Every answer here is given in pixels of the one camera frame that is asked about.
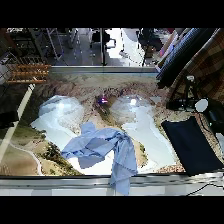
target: curved road image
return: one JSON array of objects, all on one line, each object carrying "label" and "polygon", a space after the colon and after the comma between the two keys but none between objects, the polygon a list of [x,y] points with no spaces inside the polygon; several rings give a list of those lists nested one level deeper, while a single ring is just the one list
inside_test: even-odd
[{"label": "curved road image", "polygon": [[41,171],[42,165],[41,165],[40,161],[37,159],[37,157],[34,155],[33,152],[30,152],[30,151],[21,149],[21,148],[15,146],[15,145],[13,145],[11,142],[9,142],[9,145],[12,146],[15,149],[18,149],[18,150],[21,150],[23,152],[29,153],[33,157],[33,159],[36,161],[36,163],[37,163],[37,172],[38,172],[38,175],[39,176],[44,176],[44,174]]}]

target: plaid shirt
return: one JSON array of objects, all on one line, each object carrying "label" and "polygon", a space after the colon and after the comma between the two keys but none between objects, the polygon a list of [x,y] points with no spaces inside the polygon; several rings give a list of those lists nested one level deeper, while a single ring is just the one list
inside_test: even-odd
[{"label": "plaid shirt", "polygon": [[183,92],[186,75],[193,75],[200,97],[210,97],[224,101],[224,28],[219,28],[204,46],[192,57],[170,88],[168,98],[174,88]]}]

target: gray floor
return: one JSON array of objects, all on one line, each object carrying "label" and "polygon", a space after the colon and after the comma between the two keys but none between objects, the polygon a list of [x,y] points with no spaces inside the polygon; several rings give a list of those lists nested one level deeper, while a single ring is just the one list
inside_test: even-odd
[{"label": "gray floor", "polygon": [[[112,39],[116,40],[116,47],[107,50],[105,60],[107,66],[125,66],[125,67],[138,67],[142,66],[144,52],[141,48],[137,47],[137,29],[129,28],[113,28],[107,30]],[[73,41],[73,49],[68,47],[66,36],[60,37],[64,56],[60,61],[49,58],[48,62],[56,66],[101,66],[100,43],[94,43],[90,49],[89,42],[89,28],[78,28],[77,35]],[[164,43],[168,36],[161,36]],[[119,53],[124,50],[128,57],[124,58]],[[152,60],[146,60],[147,65],[153,65]]]}]

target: light blue shirt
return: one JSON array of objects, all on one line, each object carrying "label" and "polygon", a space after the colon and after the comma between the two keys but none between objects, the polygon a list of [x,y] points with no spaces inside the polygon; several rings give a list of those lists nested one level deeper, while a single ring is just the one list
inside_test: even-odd
[{"label": "light blue shirt", "polygon": [[134,145],[124,132],[104,128],[96,130],[92,122],[81,126],[82,134],[73,138],[62,150],[65,159],[78,157],[82,169],[105,159],[114,150],[114,161],[110,185],[123,195],[129,194],[129,178],[137,174]]}]

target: dark blue garment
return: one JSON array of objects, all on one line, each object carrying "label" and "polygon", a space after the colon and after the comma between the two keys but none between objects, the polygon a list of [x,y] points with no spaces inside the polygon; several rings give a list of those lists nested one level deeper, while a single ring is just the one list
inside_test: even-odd
[{"label": "dark blue garment", "polygon": [[93,166],[105,159],[114,150],[114,162],[110,185],[123,195],[129,194],[131,176],[137,174],[134,145],[124,132],[104,128],[96,130],[91,122],[81,126],[82,134],[73,138],[63,149],[65,159],[78,157],[82,169]]}]

